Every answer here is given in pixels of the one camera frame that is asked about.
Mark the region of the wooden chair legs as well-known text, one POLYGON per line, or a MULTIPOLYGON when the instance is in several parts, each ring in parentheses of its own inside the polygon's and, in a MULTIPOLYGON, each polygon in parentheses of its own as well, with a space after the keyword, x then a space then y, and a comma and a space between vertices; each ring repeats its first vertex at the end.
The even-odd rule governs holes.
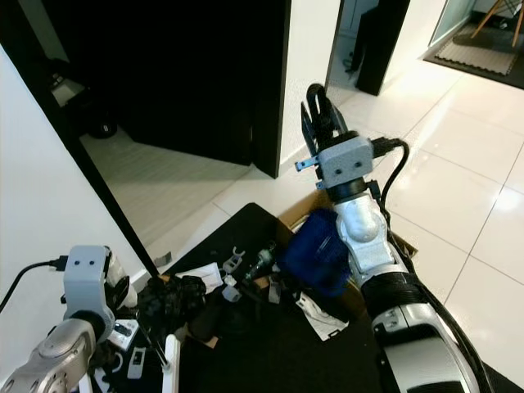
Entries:
POLYGON ((486 14, 477 23, 469 38, 476 38, 484 27, 495 27, 495 22, 514 22, 510 34, 510 47, 516 48, 520 31, 524 25, 524 0, 493 0, 486 14))

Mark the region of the brown cardboard box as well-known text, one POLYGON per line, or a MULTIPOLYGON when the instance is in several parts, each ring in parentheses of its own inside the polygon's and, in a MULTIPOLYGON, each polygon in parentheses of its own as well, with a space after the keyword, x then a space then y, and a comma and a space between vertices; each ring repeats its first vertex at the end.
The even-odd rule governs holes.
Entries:
POLYGON ((326 193, 310 193, 278 220, 291 231, 278 265, 323 310, 353 319, 427 302, 414 266, 417 247, 392 231, 371 196, 337 205, 326 193))

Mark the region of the black caster wheel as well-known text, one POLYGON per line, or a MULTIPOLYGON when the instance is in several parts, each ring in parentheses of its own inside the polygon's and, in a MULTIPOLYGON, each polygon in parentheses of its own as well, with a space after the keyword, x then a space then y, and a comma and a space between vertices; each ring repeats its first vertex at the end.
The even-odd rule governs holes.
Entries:
POLYGON ((85 133, 91 138, 108 139, 112 138, 119 132, 119 126, 110 117, 94 117, 94 119, 87 120, 85 133))

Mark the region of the white plastic clip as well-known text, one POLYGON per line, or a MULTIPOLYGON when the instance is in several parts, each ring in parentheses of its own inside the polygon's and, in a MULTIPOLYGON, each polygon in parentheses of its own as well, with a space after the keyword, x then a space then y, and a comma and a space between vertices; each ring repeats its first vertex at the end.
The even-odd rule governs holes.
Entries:
POLYGON ((220 270, 224 276, 232 276, 232 274, 237 272, 241 262, 243 261, 243 256, 246 254, 246 251, 238 250, 238 247, 234 246, 232 249, 231 257, 221 263, 220 270))

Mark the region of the black door frame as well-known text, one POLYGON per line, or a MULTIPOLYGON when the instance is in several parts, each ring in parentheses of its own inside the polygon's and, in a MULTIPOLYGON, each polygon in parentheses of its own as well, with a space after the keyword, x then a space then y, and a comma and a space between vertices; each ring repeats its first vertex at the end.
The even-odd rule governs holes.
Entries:
POLYGON ((147 153, 276 174, 293 0, 0 0, 1 44, 116 229, 130 273, 150 272, 145 224, 121 206, 85 139, 107 116, 132 143, 128 172, 188 176, 147 153))

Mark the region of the white stick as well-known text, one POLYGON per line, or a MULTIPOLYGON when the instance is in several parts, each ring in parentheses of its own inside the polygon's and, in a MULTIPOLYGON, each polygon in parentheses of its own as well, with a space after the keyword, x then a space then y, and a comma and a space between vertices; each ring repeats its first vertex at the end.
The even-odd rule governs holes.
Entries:
POLYGON ((167 366, 162 371, 162 393, 178 393, 180 359, 181 341, 174 334, 170 334, 165 338, 167 366))

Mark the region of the black door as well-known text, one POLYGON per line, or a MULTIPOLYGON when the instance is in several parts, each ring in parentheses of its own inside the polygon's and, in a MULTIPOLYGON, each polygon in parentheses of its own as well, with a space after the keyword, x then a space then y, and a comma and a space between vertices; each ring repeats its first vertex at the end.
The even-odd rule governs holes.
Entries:
POLYGON ((409 0, 378 0, 371 10, 363 12, 348 74, 357 74, 356 88, 363 93, 381 93, 383 79, 405 16, 409 0))

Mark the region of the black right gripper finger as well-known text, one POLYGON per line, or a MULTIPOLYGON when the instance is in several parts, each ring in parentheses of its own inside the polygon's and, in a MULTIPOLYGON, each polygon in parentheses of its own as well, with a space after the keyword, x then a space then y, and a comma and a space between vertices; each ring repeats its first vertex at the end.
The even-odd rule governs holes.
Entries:
POLYGON ((330 141, 336 135, 336 123, 331 113, 331 102, 322 84, 313 83, 306 91, 307 142, 330 141))
POLYGON ((310 156, 318 154, 317 127, 314 126, 312 115, 307 105, 300 106, 300 124, 302 124, 303 138, 310 156))

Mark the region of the dark ribbed door mat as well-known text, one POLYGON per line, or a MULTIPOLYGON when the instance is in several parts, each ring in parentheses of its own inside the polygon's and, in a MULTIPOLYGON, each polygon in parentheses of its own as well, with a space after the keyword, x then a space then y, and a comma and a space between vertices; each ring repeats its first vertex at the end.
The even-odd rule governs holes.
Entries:
POLYGON ((475 23, 467 23, 435 42, 424 60, 524 90, 524 30, 483 27, 472 36, 475 23))

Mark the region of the white paper sheet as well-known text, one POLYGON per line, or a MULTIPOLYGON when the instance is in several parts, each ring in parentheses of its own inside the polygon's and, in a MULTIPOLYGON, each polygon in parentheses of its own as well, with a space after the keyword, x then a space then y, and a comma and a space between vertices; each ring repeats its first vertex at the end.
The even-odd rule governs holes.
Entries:
POLYGON ((198 277, 205 285, 205 293, 210 293, 216 288, 224 285, 224 271, 220 269, 217 263, 210 263, 205 266, 190 269, 187 272, 176 273, 177 277, 198 277))

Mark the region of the white printed plastic bag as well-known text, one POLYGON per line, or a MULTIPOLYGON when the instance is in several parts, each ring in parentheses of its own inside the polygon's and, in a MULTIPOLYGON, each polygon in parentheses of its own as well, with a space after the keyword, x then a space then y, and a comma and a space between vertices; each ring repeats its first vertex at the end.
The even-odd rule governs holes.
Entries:
POLYGON ((307 322, 314 329, 314 332, 318 334, 321 341, 328 341, 329 338, 336 337, 338 333, 341 333, 348 327, 347 322, 334 318, 322 310, 307 293, 299 292, 295 304, 303 311, 307 322))

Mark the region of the black floor mat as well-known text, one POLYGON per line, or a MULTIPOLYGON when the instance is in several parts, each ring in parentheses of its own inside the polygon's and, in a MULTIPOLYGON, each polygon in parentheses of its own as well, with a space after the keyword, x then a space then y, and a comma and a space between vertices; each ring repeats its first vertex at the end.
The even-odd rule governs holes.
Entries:
MULTIPOLYGON (((234 246, 254 258, 263 246, 277 243, 283 252, 291 239, 283 221, 254 202, 193 247, 174 269, 194 269, 231 257, 234 246)), ((179 365, 179 393, 386 393, 393 379, 382 370, 378 343, 364 299, 350 286, 337 298, 319 296, 325 311, 349 317, 348 327, 322 341, 303 311, 290 300, 278 305, 250 298, 228 306, 226 314, 240 317, 239 334, 220 337, 214 348, 187 340, 179 365)), ((112 377, 119 393, 161 393, 160 360, 148 350, 140 378, 126 377, 131 350, 146 347, 142 331, 112 377)))

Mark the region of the small white flat device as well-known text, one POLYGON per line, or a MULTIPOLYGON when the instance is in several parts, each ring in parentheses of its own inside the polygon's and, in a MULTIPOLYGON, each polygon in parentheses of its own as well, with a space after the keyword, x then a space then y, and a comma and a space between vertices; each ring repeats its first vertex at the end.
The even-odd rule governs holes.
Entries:
POLYGON ((145 368, 146 358, 145 347, 134 347, 128 356, 128 363, 126 367, 126 378, 128 381, 137 381, 142 377, 143 368, 145 368))

